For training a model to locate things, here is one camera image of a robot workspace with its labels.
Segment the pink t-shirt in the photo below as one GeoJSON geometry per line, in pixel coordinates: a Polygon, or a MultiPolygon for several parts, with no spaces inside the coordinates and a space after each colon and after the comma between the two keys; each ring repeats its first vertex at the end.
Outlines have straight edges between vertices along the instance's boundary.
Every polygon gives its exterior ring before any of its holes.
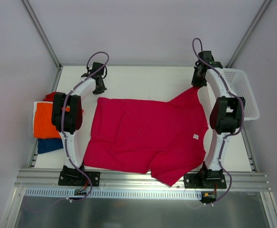
{"type": "Polygon", "coordinates": [[[101,97],[84,165],[149,172],[172,186],[203,163],[207,130],[197,88],[189,88],[168,102],[101,97]]]}

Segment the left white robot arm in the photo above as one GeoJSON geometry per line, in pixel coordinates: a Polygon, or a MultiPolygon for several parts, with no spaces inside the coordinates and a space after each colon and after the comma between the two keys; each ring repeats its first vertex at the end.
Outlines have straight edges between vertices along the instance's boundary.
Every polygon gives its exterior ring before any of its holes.
{"type": "Polygon", "coordinates": [[[105,64],[94,62],[68,93],[56,92],[54,95],[51,123],[62,139],[67,167],[82,166],[85,153],[79,149],[78,137],[83,122],[82,101],[89,94],[100,95],[107,90],[104,84],[106,75],[105,64]]]}

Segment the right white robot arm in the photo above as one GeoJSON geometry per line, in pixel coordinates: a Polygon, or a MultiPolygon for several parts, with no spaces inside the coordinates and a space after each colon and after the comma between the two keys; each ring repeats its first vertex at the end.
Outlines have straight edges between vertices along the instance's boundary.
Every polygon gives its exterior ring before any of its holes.
{"type": "Polygon", "coordinates": [[[212,133],[210,150],[204,161],[208,170],[223,169],[223,156],[230,137],[239,134],[244,122],[245,99],[238,97],[229,87],[220,62],[216,62],[211,51],[197,54],[191,84],[195,88],[210,85],[216,102],[209,117],[212,133]]]}

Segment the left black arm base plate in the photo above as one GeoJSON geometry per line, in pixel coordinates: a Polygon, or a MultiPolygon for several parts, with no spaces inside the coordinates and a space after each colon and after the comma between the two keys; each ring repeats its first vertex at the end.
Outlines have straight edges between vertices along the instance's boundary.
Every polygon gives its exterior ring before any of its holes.
{"type": "MultiPolygon", "coordinates": [[[[93,187],[99,186],[101,172],[85,171],[84,166],[81,166],[79,169],[90,178],[93,187]]],[[[90,186],[88,179],[81,172],[75,168],[69,168],[65,165],[63,166],[59,175],[58,186],[83,187],[86,183],[88,186],[90,186]]]]}

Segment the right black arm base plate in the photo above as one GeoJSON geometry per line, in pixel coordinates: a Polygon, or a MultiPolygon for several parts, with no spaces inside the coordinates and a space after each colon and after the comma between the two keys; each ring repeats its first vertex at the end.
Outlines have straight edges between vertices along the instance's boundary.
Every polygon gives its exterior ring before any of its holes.
{"type": "Polygon", "coordinates": [[[213,171],[201,168],[197,173],[187,173],[183,176],[186,189],[226,189],[226,180],[223,170],[213,171]]]}

